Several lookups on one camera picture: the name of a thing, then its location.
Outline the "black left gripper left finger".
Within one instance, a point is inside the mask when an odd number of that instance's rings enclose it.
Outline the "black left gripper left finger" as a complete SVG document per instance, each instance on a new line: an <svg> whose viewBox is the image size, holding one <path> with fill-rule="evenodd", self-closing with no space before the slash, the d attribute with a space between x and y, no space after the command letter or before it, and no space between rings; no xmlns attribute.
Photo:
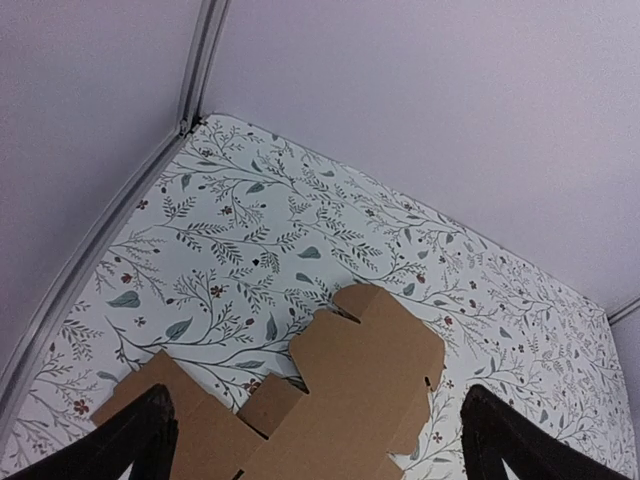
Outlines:
<svg viewBox="0 0 640 480"><path fill-rule="evenodd" d="M177 440L170 392L155 384L84 438L10 477L168 479Z"/></svg>

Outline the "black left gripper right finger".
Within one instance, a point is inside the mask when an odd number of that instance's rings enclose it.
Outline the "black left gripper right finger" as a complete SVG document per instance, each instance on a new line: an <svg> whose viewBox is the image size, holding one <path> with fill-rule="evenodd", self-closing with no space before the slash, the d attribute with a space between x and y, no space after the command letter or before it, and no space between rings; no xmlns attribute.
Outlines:
<svg viewBox="0 0 640 480"><path fill-rule="evenodd" d="M460 411L469 479L622 479L624 476L554 439L481 385Z"/></svg>

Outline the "brown cardboard box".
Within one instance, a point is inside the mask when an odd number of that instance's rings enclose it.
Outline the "brown cardboard box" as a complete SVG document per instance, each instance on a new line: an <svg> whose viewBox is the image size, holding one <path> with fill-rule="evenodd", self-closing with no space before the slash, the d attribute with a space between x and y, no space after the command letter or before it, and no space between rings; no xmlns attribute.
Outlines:
<svg viewBox="0 0 640 480"><path fill-rule="evenodd" d="M354 284L292 339L302 387L269 375L237 412L165 353L92 415L103 425L155 384L179 426L175 479L400 479L441 379L443 340L386 290Z"/></svg>

